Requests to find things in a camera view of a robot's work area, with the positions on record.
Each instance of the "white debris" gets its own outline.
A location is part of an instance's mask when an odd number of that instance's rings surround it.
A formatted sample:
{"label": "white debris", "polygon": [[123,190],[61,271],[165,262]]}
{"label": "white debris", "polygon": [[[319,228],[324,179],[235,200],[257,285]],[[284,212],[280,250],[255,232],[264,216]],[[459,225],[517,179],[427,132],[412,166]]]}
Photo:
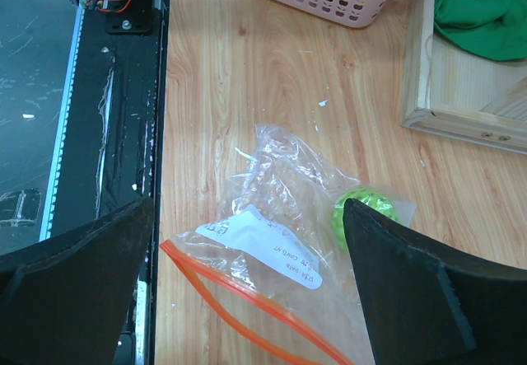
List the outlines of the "white debris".
{"label": "white debris", "polygon": [[238,152],[241,156],[246,157],[247,159],[249,159],[249,160],[251,160],[251,161],[254,159],[251,155],[249,155],[248,153],[245,153],[245,152],[241,151],[238,147],[234,147],[234,149],[235,149],[236,152]]}

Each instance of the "white label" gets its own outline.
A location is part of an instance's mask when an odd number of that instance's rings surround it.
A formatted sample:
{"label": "white label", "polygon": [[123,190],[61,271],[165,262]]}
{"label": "white label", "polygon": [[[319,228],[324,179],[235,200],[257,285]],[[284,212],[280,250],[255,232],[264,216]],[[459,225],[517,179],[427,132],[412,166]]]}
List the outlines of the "white label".
{"label": "white label", "polygon": [[316,289],[322,284],[317,256],[291,230],[265,219],[253,205],[228,219],[202,225],[196,232],[252,255],[306,288]]}

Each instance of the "black bracket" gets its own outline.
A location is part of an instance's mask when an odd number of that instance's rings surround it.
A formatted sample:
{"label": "black bracket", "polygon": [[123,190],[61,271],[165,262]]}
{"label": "black bracket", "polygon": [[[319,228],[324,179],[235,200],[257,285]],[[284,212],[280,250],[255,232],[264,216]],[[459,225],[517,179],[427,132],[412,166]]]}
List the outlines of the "black bracket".
{"label": "black bracket", "polygon": [[[126,1],[108,2],[107,9],[118,11]],[[106,14],[105,31],[108,34],[147,34],[152,31],[153,0],[132,0],[121,13]]]}

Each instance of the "glass panel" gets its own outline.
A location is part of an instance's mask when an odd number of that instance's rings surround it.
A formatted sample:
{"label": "glass panel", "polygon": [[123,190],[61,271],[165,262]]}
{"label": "glass panel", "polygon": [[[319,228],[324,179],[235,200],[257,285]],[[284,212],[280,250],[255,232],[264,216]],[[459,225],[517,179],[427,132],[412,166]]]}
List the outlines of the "glass panel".
{"label": "glass panel", "polygon": [[76,11],[0,0],[0,255],[39,241]]}

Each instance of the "orange zipper seal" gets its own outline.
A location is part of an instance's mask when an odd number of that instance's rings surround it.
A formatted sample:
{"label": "orange zipper seal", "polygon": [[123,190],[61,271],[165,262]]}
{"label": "orange zipper seal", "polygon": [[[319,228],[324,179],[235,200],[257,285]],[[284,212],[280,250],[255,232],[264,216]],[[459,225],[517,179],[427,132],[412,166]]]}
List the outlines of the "orange zipper seal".
{"label": "orange zipper seal", "polygon": [[205,284],[203,284],[196,272],[213,281],[214,283],[228,289],[242,299],[252,303],[257,308],[265,311],[270,316],[273,316],[277,320],[289,326],[295,332],[305,337],[312,344],[328,354],[339,365],[355,365],[353,361],[351,361],[340,350],[334,347],[328,340],[323,338],[318,332],[313,330],[300,318],[278,305],[275,301],[265,297],[261,293],[247,288],[245,285],[236,281],[232,277],[227,276],[224,273],[221,273],[214,268],[203,264],[202,262],[199,262],[188,254],[185,254],[179,250],[170,240],[161,243],[161,249],[163,249],[163,251],[174,261],[176,266],[181,270],[184,276],[190,281],[190,283],[194,286],[196,291],[199,292],[203,299],[205,299],[209,306],[212,307],[212,309],[230,327],[261,348],[266,349],[275,356],[283,359],[284,361],[288,361],[293,365],[320,365],[319,363],[315,363],[303,357],[289,353],[285,349],[278,347],[276,344],[273,344],[269,340],[256,334],[254,331],[241,324],[234,316],[225,310],[225,308],[223,308],[223,306],[216,299],[214,299],[214,296],[207,289],[207,287],[205,287]]}

